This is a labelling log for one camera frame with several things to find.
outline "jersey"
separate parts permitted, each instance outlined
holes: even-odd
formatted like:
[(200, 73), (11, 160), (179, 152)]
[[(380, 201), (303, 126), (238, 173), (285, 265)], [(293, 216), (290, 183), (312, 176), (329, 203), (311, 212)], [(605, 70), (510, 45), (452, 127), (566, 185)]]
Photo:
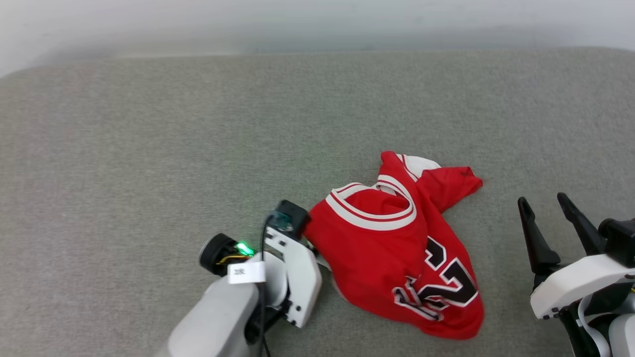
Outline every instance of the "jersey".
[(468, 167), (382, 153), (377, 183), (334, 189), (304, 234), (351, 304), (449, 339), (475, 336), (483, 303), (469, 255), (441, 215), (483, 185)]

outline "jersey lettering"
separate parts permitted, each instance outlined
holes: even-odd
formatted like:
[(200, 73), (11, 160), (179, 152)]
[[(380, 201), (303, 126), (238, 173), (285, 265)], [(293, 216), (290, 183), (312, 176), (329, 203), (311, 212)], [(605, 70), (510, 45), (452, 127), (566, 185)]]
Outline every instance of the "jersey lettering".
[[(425, 262), (433, 270), (437, 271), (446, 262), (445, 247), (431, 237), (428, 237), (425, 251), (428, 254)], [(441, 321), (442, 310), (450, 305), (465, 307), (478, 295), (474, 280), (458, 258), (454, 258), (439, 276), (445, 285), (427, 284), (417, 292), (413, 287), (417, 279), (407, 276), (403, 287), (392, 289), (395, 304), (406, 307), (427, 320)]]

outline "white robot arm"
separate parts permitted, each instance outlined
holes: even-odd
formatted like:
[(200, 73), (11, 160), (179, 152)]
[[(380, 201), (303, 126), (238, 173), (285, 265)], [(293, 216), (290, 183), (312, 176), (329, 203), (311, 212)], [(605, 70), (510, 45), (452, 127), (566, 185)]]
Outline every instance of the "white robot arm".
[[(172, 331), (156, 357), (247, 357), (249, 345), (260, 342), (264, 331), (280, 318), (296, 327), (305, 326), (322, 285), (315, 251), (301, 240), (309, 216), (302, 208), (282, 201), (272, 218), (265, 221), (263, 230), (268, 247), (266, 282), (230, 283), (231, 274), (245, 274), (240, 263), (259, 262), (262, 252), (253, 254), (244, 243), (224, 234), (209, 240), (199, 260), (221, 278)], [(264, 289), (264, 316), (259, 289)]]
[(606, 219), (595, 229), (564, 193), (558, 201), (587, 256), (561, 265), (529, 203), (518, 199), (535, 273), (531, 308), (538, 318), (560, 319), (576, 357), (635, 357), (635, 220)]

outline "gray fabric surface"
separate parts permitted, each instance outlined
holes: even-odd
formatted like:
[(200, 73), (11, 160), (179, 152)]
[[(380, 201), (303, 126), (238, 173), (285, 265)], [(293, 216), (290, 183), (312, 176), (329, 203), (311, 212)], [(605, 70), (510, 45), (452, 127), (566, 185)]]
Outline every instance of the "gray fabric surface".
[(0, 356), (148, 356), (199, 300), (217, 232), (256, 242), (280, 199), (373, 183), (383, 150), (469, 165), (445, 217), (486, 308), (454, 342), (334, 291), (279, 323), (273, 356), (565, 356), (529, 305), (525, 195), (564, 260), (556, 201), (635, 215), (635, 55), (607, 49), (115, 60), (0, 79)]

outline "black cable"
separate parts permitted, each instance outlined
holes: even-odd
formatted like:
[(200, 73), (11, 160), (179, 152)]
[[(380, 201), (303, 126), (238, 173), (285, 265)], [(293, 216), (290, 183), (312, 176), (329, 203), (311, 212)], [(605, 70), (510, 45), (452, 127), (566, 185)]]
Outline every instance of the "black cable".
[[(267, 216), (265, 224), (262, 226), (262, 234), (260, 235), (260, 260), (265, 261), (265, 235), (267, 234), (267, 226), (269, 221), (273, 218), (273, 215)], [(260, 342), (258, 343), (258, 357), (262, 357), (262, 346), (265, 346), (267, 350), (267, 357), (271, 357), (269, 354), (269, 347), (265, 341), (265, 291), (267, 289), (267, 282), (260, 283)]]
[(267, 340), (265, 337), (262, 337), (262, 344), (265, 345), (265, 352), (267, 353), (267, 357), (271, 357), (271, 353), (269, 352), (269, 346), (267, 346)]

